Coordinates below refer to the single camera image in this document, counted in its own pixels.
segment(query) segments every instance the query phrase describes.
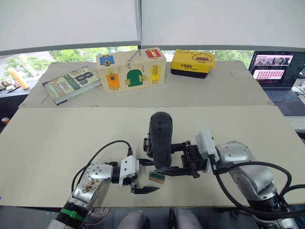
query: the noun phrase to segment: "book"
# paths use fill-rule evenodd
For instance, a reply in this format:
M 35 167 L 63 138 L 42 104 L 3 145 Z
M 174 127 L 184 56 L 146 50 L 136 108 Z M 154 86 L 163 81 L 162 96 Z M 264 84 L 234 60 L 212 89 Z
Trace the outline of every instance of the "book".
M 87 66 L 42 83 L 56 105 L 99 85 L 101 85 L 100 78 Z

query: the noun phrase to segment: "green door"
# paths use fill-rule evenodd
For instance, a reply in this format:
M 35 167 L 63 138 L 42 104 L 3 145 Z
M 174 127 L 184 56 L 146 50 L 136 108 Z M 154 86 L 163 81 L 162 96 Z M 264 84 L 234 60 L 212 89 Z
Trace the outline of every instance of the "green door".
M 142 72 L 140 70 L 131 70 L 127 73 L 127 80 L 130 81 L 128 87 L 142 85 Z

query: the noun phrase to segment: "white roller blind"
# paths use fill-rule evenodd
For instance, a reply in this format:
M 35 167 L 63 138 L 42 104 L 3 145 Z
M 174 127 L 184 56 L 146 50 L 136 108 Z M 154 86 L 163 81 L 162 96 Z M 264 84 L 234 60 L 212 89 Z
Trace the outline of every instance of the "white roller blind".
M 0 55 L 140 45 L 137 0 L 1 0 Z
M 142 0 L 142 46 L 305 48 L 305 0 Z

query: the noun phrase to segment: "laptop screen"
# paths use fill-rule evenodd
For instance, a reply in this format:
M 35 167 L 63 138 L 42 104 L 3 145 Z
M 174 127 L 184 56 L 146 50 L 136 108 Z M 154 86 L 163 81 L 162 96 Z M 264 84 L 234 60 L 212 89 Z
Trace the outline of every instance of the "laptop screen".
M 264 88 L 291 88 L 304 63 L 305 52 L 255 51 L 249 72 Z

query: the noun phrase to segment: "laptop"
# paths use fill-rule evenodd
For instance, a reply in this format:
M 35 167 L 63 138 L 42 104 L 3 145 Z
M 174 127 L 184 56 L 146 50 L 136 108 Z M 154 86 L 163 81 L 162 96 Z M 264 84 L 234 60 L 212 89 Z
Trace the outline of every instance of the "laptop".
M 305 116 L 305 105 L 291 90 L 303 65 L 305 52 L 255 51 L 249 72 L 285 116 Z

